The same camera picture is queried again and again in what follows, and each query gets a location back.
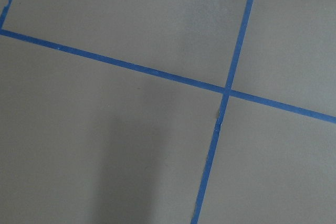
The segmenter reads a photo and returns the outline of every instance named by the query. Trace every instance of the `blue tape line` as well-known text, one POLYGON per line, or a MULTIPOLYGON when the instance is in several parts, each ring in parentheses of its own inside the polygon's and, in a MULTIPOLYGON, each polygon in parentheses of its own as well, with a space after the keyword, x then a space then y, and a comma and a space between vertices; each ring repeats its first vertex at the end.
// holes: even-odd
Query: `blue tape line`
POLYGON ((245 32, 246 32, 246 28, 247 28, 248 19, 250 17, 250 13, 251 13, 251 9, 252 9, 252 4, 253 4, 253 0, 247 0, 246 1, 246 6, 245 6, 245 10, 244 10, 243 19, 241 21, 239 34, 238 34, 238 37, 237 37, 236 47, 235 47, 235 50, 234 50, 234 53, 233 53, 233 57, 232 57, 232 61, 231 61, 230 69, 229 69, 229 74, 227 76, 227 80, 226 80, 226 84, 225 84, 225 87, 227 87, 227 88, 231 88, 232 83, 233 83, 233 79, 235 77, 235 73, 236 73, 236 69, 237 69, 237 65, 238 65, 238 59, 239 59, 239 55, 240 55, 240 52, 241 52, 241 47, 243 46, 243 41, 244 41, 244 37, 245 37, 245 32))
POLYGON ((2 28, 2 26, 5 22, 5 19, 6 19, 8 10, 9 10, 11 4, 12 4, 12 1, 13 0, 8 0, 8 4, 2 9, 2 13, 1 13, 1 16, 0 16, 0 29, 2 28))
POLYGON ((246 32, 247 23, 248 23, 249 15, 250 15, 251 8, 252 8, 252 3, 253 3, 253 0, 247 0, 246 1, 245 10, 244 10, 244 14, 243 14, 243 19, 241 21, 241 25, 240 25, 239 34, 238 34, 237 41, 236 41, 234 54, 233 54, 233 57, 232 57, 229 73, 228 73, 226 84, 225 84, 225 90, 223 92, 222 101, 221 101, 220 107, 219 107, 219 117, 216 121, 213 136, 212 136, 212 140, 211 140, 211 143, 210 143, 208 156, 207 156, 207 159, 206 159, 206 163, 205 163, 205 167, 204 167, 204 171, 203 171, 203 175, 202 175, 202 179, 201 179, 201 184, 200 184, 198 194, 197 194, 194 216, 191 220, 191 224, 197 224, 198 223, 198 219, 199 219, 199 216, 200 216, 200 213, 201 213, 201 208, 202 208, 202 204, 203 204, 203 200, 204 200, 204 196, 205 196, 205 190, 206 190, 207 183, 208 183, 208 180, 209 180, 212 163, 213 163, 213 160, 214 160, 214 157, 215 157, 215 152, 216 152, 216 147, 217 147, 217 143, 218 143, 219 133, 221 131, 221 125, 222 125, 222 122, 223 122, 223 119, 224 119, 224 115, 225 115, 225 111, 226 111, 226 107, 227 107, 227 102, 228 102, 230 91, 231 91, 231 86, 232 86, 233 79, 234 79, 234 76, 235 76, 235 73, 236 73, 238 59, 239 59, 241 47, 243 45, 244 37, 245 37, 245 32, 246 32))
POLYGON ((316 118, 316 119, 327 121, 327 122, 330 122, 330 123, 336 123, 336 117, 335 116, 326 115, 326 114, 319 113, 319 112, 316 112, 316 111, 306 110, 306 109, 296 107, 296 106, 293 106, 293 105, 269 100, 269 99, 266 99, 266 98, 258 97, 258 96, 251 95, 251 94, 242 93, 242 92, 235 91, 235 90, 231 90, 230 95, 233 96, 233 97, 237 97, 237 98, 240 98, 240 99, 247 100, 247 101, 256 102, 256 103, 260 103, 260 104, 267 105, 267 106, 270 106, 270 107, 274 107, 274 108, 277 108, 277 109, 286 110, 286 111, 293 112, 293 113, 296 113, 296 114, 309 116, 311 118, 316 118))
POLYGON ((167 73, 167 72, 159 71, 159 70, 152 69, 152 68, 147 68, 147 67, 144 67, 144 66, 141 66, 141 65, 136 65, 136 64, 132 64, 132 63, 129 63, 129 62, 126 62, 126 61, 113 59, 113 58, 110 58, 110 57, 107 57, 107 56, 94 54, 93 52, 87 52, 87 51, 84 51, 84 50, 64 46, 64 45, 49 42, 49 41, 46 41, 46 40, 33 38, 31 36, 18 34, 18 33, 12 32, 12 31, 7 31, 7 30, 2 29, 2 30, 0 30, 0 34, 4 35, 4 36, 7 36, 7 37, 10 37, 10 38, 15 38, 15 39, 22 40, 22 41, 25 41, 25 42, 37 44, 37 45, 40 45, 40 46, 56 49, 56 50, 63 51, 63 52, 68 52, 68 53, 73 54, 73 55, 79 55, 79 56, 82 56, 82 57, 85 57, 85 58, 105 62, 105 63, 112 64, 112 65, 115 65, 115 66, 119 66, 119 67, 122 67, 122 68, 127 68, 127 69, 132 69, 132 70, 135 70, 135 71, 138 71, 138 72, 147 73, 147 74, 150 74, 152 76, 158 76, 158 77, 161 77, 161 78, 164 78, 164 79, 188 84, 188 85, 195 86, 195 87, 198 87, 198 88, 211 90, 211 91, 214 91, 214 92, 217 92, 217 93, 223 93, 224 92, 223 87, 219 87, 219 86, 216 86, 216 85, 213 85, 213 84, 210 84, 210 83, 197 81, 197 80, 194 80, 194 79, 178 76, 178 75, 175 75, 175 74, 172 74, 172 73, 167 73))

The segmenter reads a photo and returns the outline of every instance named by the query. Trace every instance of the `blue painter's tape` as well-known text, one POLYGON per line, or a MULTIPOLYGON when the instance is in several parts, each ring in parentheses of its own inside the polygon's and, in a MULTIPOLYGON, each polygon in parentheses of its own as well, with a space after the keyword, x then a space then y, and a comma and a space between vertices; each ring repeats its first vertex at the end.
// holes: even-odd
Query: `blue painter's tape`
POLYGON ((245 32, 246 32, 247 23, 248 23, 249 15, 250 15, 251 8, 252 8, 252 3, 253 3, 253 0, 246 1, 246 6, 245 6, 244 14, 243 14, 243 20, 241 21, 239 34, 237 37, 236 46, 235 46, 234 54, 233 54, 231 65, 230 65, 230 70, 229 70, 226 84, 225 84, 225 90, 223 92, 222 101, 220 103, 219 117, 216 121, 212 140, 210 143, 208 156, 207 156, 204 171, 202 174, 201 184, 198 190, 194 215, 191 220, 191 224, 198 223, 198 219, 201 213, 201 208, 202 208, 202 204, 203 204, 203 200, 205 196, 205 190, 206 190, 207 183, 209 180, 212 163, 215 157, 219 133, 221 131, 221 125, 224 119, 224 115, 225 115, 225 111, 226 111, 226 107, 227 107, 227 103, 228 103, 228 99, 229 99, 229 95, 231 91, 231 86, 232 86, 233 79, 236 73, 238 59, 239 59, 241 47, 243 45, 244 37, 245 37, 245 32))
POLYGON ((63 51, 63 52, 68 52, 68 53, 73 54, 73 55, 79 55, 79 56, 82 56, 82 57, 85 57, 85 58, 89 58, 89 59, 93 59, 93 60, 97 60, 97 61, 102 61, 102 62, 112 64, 112 65, 115 65, 115 66, 119 66, 119 67, 123 67, 123 68, 127 68, 127 69, 132 69, 132 70, 135 70, 135 71, 138 71, 138 72, 147 73, 147 74, 150 74, 152 76, 158 76, 158 77, 161 77, 161 78, 164 78, 164 79, 188 84, 188 85, 195 86, 195 87, 198 87, 198 88, 211 90, 211 91, 214 91, 214 92, 217 92, 217 93, 223 93, 224 92, 223 87, 219 87, 219 86, 216 86, 216 85, 213 85, 213 84, 210 84, 210 83, 193 80, 193 79, 190 79, 190 78, 187 78, 187 77, 178 76, 178 75, 175 75, 175 74, 172 74, 172 73, 167 73, 167 72, 163 72, 163 71, 152 69, 152 68, 147 68, 147 67, 144 67, 144 66, 141 66, 141 65, 136 65, 136 64, 132 64, 132 63, 129 63, 129 62, 126 62, 126 61, 113 59, 113 58, 110 58, 110 57, 107 57, 107 56, 94 54, 93 52, 87 52, 87 51, 84 51, 84 50, 64 46, 64 45, 49 42, 49 41, 46 41, 46 40, 33 38, 31 36, 18 34, 18 33, 12 32, 12 31, 7 31, 7 30, 2 29, 2 30, 0 30, 0 34, 4 35, 4 36, 7 36, 7 37, 10 37, 10 38, 15 38, 15 39, 18 39, 18 40, 22 40, 22 41, 26 41, 26 42, 29 42, 29 43, 37 44, 37 45, 40 45, 40 46, 56 49, 56 50, 63 51))
POLYGON ((248 23, 248 19, 250 17, 251 9, 252 9, 252 4, 253 4, 253 0, 247 0, 246 1, 244 15, 243 15, 243 19, 241 21, 239 34, 238 34, 237 41, 236 41, 236 47, 235 47, 235 50, 234 50, 234 53, 233 53, 229 74, 227 76, 227 80, 226 80, 226 84, 225 84, 225 87, 227 87, 227 88, 231 88, 232 83, 233 83, 233 79, 235 77, 235 73, 236 73, 236 69, 237 69, 237 65, 238 65, 238 60, 239 60, 239 56, 240 56, 240 51, 241 51, 241 47, 243 46, 243 41, 244 41, 244 37, 245 37, 247 23, 248 23))
POLYGON ((12 4, 12 1, 13 0, 8 0, 8 4, 2 10, 2 13, 1 13, 1 16, 0 16, 0 29, 2 28, 2 26, 5 22, 5 19, 7 17, 7 13, 9 11, 9 8, 10 8, 11 4, 12 4))
POLYGON ((274 107, 274 108, 277 108, 277 109, 286 110, 286 111, 290 111, 290 112, 293 112, 293 113, 296 113, 296 114, 309 116, 311 118, 316 118, 316 119, 327 121, 327 122, 330 122, 330 123, 336 123, 336 117, 335 116, 326 115, 326 114, 319 113, 319 112, 316 112, 316 111, 306 110, 306 109, 296 107, 296 106, 293 106, 293 105, 269 100, 269 99, 262 98, 262 97, 257 97, 255 95, 246 94, 246 93, 242 93, 242 92, 235 91, 235 90, 231 90, 230 95, 233 96, 233 97, 237 97, 237 98, 240 98, 240 99, 247 100, 247 101, 257 102, 257 103, 260 103, 260 104, 263 104, 263 105, 274 107))

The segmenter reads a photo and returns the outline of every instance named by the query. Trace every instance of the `gray square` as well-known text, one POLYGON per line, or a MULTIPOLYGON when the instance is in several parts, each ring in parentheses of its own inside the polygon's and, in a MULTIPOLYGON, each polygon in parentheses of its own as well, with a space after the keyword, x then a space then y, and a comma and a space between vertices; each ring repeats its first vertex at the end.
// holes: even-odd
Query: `gray square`
POLYGON ((0 45, 0 223, 190 222, 220 94, 0 45))
POLYGON ((14 0, 4 29, 223 86, 246 0, 14 0))
POLYGON ((255 0, 233 88, 335 116, 335 34, 335 0, 255 0))
POLYGON ((335 124, 230 98, 199 223, 336 223, 335 136, 335 124))

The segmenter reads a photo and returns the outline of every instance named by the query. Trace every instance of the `gray floor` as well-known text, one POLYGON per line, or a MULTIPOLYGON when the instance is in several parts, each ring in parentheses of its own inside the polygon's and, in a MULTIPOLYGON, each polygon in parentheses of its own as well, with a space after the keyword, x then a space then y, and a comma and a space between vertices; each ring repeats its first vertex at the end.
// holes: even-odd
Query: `gray floor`
MULTIPOLYGON (((245 4, 13 0, 2 29, 224 87, 245 4)), ((335 24, 254 0, 233 89, 299 108, 229 98, 198 223, 336 223, 335 24)), ((190 223, 222 94, 2 34, 0 223, 190 223)))

